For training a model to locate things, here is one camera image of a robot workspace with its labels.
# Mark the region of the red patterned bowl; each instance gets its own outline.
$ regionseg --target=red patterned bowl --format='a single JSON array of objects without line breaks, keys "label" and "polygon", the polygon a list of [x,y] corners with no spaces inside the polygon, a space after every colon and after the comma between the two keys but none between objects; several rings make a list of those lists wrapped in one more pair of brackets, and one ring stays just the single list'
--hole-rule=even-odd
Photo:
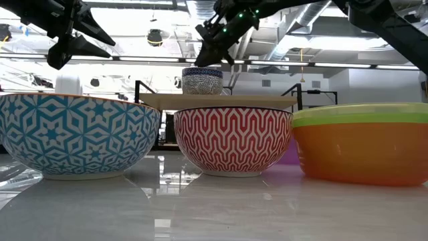
[{"label": "red patterned bowl", "polygon": [[284,155],[292,119],[283,110],[211,107],[176,112],[174,125],[180,150],[204,173],[252,177]]}]

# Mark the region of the star pattern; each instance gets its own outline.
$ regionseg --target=star pattern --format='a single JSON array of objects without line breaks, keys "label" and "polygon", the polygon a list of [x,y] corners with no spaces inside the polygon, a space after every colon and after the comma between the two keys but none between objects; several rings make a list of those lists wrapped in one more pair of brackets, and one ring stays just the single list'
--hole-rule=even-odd
[{"label": "star pattern", "polygon": [[156,139],[159,111],[83,96],[0,97],[0,139],[24,165],[48,175],[122,171]]}]

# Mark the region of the stacked bowls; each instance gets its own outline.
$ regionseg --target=stacked bowls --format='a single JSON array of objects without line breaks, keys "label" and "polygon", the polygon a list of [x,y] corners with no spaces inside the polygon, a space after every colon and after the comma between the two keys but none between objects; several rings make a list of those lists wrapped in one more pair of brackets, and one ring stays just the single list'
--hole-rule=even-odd
[{"label": "stacked bowls", "polygon": [[113,177],[156,139],[160,112],[141,104],[63,94],[0,97],[0,140],[50,179]]},{"label": "stacked bowls", "polygon": [[309,177],[372,185],[428,181],[428,104],[351,104],[294,114]]}]

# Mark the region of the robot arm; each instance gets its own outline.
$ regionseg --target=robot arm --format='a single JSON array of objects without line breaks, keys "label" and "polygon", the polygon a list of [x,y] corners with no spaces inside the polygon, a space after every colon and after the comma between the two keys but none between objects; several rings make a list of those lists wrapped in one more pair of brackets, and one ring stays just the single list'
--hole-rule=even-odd
[{"label": "robot arm", "polygon": [[[321,0],[217,0],[217,21],[206,21],[196,30],[203,38],[203,46],[195,62],[204,67],[216,64],[225,58],[230,64],[233,59],[227,50],[251,27],[258,29],[259,19],[277,11]],[[367,31],[376,33],[398,52],[428,73],[428,37],[397,15],[390,0],[333,0],[348,15],[349,21]],[[219,23],[224,17],[227,24]]]},{"label": "robot arm", "polygon": [[0,7],[20,16],[22,23],[33,23],[46,30],[48,37],[58,37],[58,43],[47,55],[48,64],[57,70],[73,55],[110,57],[109,53],[86,41],[82,35],[73,36],[73,29],[105,44],[115,45],[82,0],[0,0]]}]

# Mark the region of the geometric pattern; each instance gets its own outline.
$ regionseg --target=geometric pattern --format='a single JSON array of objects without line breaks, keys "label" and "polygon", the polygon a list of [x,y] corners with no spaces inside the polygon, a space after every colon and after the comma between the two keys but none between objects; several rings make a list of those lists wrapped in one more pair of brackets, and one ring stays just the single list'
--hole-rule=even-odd
[{"label": "geometric pattern", "polygon": [[264,171],[286,152],[293,115],[282,110],[213,107],[174,115],[183,154],[202,170]]},{"label": "geometric pattern", "polygon": [[223,73],[220,70],[212,70],[208,68],[184,68],[181,72],[182,77],[190,75],[205,75],[214,76],[223,79]]},{"label": "geometric pattern", "polygon": [[202,74],[183,76],[183,94],[221,94],[223,79]]},{"label": "geometric pattern", "polygon": [[48,175],[122,171],[157,136],[159,111],[129,102],[60,94],[0,97],[0,139],[24,165]]}]

